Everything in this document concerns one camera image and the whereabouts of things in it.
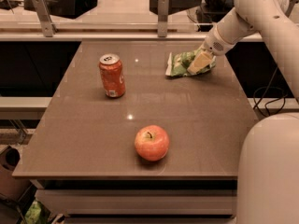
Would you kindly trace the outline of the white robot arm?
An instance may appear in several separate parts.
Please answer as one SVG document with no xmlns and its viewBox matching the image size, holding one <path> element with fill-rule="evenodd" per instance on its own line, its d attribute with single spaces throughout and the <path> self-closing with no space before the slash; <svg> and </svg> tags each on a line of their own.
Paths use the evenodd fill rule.
<svg viewBox="0 0 299 224">
<path fill-rule="evenodd" d="M 195 74 L 214 56 L 258 33 L 299 97 L 299 27 L 286 14 L 288 0 L 234 0 L 206 35 L 188 68 Z M 299 113 L 266 113 L 246 136 L 239 161 L 236 224 L 299 224 Z"/>
</svg>

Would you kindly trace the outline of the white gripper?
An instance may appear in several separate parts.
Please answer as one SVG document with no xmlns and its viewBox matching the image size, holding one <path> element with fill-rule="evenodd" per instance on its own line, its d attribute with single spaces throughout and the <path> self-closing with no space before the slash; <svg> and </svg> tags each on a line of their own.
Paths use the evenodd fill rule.
<svg viewBox="0 0 299 224">
<path fill-rule="evenodd" d="M 207 33 L 203 46 L 209 52 L 202 51 L 195 56 L 194 60 L 187 68 L 187 71 L 191 75 L 197 75 L 210 68 L 214 59 L 214 56 L 211 53 L 215 56 L 221 56 L 234 47 L 233 44 L 226 42 L 220 36 L 217 26 L 213 26 Z"/>
</svg>

